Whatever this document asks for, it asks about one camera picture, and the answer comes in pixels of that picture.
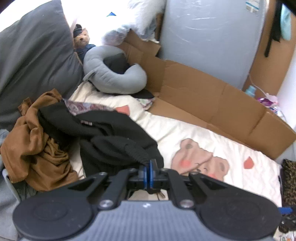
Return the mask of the black knit garment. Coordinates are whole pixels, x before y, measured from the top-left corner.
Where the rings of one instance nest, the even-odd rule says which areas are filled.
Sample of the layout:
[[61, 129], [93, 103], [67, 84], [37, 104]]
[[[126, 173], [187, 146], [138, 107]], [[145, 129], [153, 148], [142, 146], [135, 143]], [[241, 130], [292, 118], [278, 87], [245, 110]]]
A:
[[67, 152], [79, 143], [86, 176], [115, 175], [123, 169], [148, 166], [151, 159], [164, 167], [157, 142], [124, 113], [91, 110], [72, 115], [64, 102], [58, 102], [40, 108], [38, 120], [60, 150]]

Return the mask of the leopard print cloth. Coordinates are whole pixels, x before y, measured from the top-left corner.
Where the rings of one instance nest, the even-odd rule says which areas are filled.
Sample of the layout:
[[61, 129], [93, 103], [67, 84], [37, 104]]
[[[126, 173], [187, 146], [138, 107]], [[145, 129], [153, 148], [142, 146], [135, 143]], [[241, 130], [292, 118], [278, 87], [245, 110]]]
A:
[[280, 170], [282, 206], [292, 209], [284, 214], [279, 227], [283, 233], [295, 231], [295, 162], [284, 159]]

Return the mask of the brown crumpled garment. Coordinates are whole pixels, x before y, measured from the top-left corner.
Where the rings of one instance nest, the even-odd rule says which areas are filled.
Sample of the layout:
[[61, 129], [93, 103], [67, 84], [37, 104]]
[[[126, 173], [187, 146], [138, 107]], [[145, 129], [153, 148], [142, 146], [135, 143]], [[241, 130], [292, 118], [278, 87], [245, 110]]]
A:
[[68, 153], [44, 132], [38, 119], [40, 108], [61, 99], [53, 89], [34, 102], [26, 98], [19, 105], [21, 117], [1, 145], [1, 157], [11, 183], [26, 181], [37, 191], [50, 191], [78, 180]]

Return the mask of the cream bear print duvet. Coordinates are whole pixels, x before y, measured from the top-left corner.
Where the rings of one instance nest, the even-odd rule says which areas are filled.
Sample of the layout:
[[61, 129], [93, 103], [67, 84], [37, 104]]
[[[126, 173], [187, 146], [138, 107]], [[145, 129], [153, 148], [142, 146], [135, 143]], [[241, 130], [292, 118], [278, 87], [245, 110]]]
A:
[[200, 172], [282, 205], [280, 165], [259, 151], [203, 127], [152, 114], [137, 98], [104, 94], [90, 82], [80, 84], [70, 100], [101, 104], [128, 114], [157, 142], [165, 168], [182, 175]]

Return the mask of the purple white plastic bag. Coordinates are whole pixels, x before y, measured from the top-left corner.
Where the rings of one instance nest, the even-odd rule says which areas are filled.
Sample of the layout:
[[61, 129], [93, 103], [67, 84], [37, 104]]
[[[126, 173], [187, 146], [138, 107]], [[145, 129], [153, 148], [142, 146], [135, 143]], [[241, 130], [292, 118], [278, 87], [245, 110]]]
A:
[[266, 93], [264, 97], [260, 97], [257, 100], [267, 108], [274, 108], [278, 105], [278, 98], [268, 93]]

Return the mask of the teal bottle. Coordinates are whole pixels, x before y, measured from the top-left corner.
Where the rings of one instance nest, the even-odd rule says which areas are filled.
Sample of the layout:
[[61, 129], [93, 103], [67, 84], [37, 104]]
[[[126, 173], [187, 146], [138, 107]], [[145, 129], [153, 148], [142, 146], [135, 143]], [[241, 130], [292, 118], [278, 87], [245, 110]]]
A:
[[256, 88], [252, 85], [249, 85], [248, 88], [245, 90], [245, 93], [248, 96], [251, 96], [253, 98], [255, 98], [255, 92], [256, 92]]

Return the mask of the small colourful patterned cloth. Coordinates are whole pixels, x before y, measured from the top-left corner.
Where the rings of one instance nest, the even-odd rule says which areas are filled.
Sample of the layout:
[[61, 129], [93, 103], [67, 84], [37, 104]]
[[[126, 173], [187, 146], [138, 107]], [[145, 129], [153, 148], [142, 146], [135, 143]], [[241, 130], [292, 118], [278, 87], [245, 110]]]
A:
[[147, 111], [153, 105], [155, 98], [137, 98], [143, 109]]

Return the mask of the brown cardboard sheet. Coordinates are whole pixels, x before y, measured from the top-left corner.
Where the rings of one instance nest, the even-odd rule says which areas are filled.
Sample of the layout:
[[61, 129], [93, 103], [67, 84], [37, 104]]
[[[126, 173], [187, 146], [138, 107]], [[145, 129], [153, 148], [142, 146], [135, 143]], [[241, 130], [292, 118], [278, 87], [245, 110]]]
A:
[[157, 57], [160, 45], [129, 32], [121, 44], [130, 64], [147, 73], [146, 88], [157, 96], [151, 113], [207, 128], [278, 158], [295, 141], [295, 131], [256, 99], [226, 82]]

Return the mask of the grey neck pillow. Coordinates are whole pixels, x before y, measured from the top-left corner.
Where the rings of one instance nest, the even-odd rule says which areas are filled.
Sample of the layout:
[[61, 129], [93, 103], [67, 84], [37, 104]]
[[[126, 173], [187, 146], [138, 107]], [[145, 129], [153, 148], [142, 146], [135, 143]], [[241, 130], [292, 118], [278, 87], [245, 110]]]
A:
[[147, 74], [139, 64], [127, 68], [123, 74], [116, 73], [104, 60], [122, 56], [123, 50], [114, 46], [97, 46], [90, 49], [84, 57], [84, 81], [90, 81], [99, 91], [110, 94], [134, 94], [143, 90], [147, 84]]

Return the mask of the dark grey pillow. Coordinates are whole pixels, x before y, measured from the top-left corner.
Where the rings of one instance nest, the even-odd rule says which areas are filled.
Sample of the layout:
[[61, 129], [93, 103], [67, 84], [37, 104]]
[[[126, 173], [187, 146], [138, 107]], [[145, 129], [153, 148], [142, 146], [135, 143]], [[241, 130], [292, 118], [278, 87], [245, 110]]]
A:
[[10, 131], [20, 117], [18, 106], [58, 90], [69, 98], [82, 81], [82, 64], [74, 51], [61, 1], [27, 5], [14, 1], [1, 13], [1, 128]]

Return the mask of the brown teddy bear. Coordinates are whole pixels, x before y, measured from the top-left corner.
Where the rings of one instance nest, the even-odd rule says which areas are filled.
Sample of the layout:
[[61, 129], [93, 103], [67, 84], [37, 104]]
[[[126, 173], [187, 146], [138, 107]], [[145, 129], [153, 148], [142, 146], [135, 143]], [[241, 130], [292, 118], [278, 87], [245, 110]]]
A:
[[81, 25], [76, 24], [73, 30], [73, 38], [74, 38], [74, 48], [80, 59], [80, 61], [84, 62], [84, 57], [86, 53], [95, 47], [94, 44], [90, 44], [90, 37], [88, 35], [88, 31], [85, 28], [82, 28]]

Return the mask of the plastic wrapped grey mattress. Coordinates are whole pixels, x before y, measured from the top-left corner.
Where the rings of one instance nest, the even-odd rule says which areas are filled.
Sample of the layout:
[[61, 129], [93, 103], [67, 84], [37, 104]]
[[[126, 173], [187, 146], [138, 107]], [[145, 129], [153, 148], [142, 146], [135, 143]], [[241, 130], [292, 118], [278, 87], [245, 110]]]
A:
[[167, 1], [159, 56], [242, 89], [264, 26], [266, 1]]

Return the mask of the white fluffy plush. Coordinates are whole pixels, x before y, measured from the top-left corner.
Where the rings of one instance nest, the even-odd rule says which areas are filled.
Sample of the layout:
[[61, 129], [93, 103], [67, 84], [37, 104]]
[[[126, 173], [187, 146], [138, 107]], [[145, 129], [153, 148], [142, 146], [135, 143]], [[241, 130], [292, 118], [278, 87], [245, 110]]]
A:
[[115, 1], [117, 9], [107, 15], [102, 43], [118, 46], [133, 31], [143, 41], [157, 43], [157, 16], [164, 13], [166, 1]]

